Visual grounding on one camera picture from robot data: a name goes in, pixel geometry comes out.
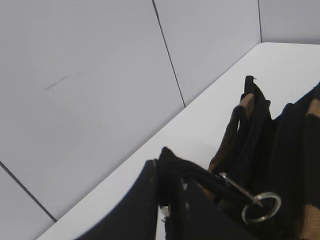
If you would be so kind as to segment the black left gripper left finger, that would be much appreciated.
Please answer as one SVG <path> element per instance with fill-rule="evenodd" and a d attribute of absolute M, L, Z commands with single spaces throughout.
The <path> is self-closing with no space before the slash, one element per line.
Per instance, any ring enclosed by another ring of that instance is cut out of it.
<path fill-rule="evenodd" d="M 145 162 L 122 200 L 80 240 L 154 240 L 158 220 L 157 161 Z"/>

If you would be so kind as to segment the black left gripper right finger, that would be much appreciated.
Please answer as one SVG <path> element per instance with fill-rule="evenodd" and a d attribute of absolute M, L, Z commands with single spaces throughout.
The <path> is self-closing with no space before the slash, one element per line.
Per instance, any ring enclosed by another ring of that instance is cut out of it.
<path fill-rule="evenodd" d="M 210 202 L 194 179 L 179 179 L 172 200 L 174 240 L 255 240 Z"/>

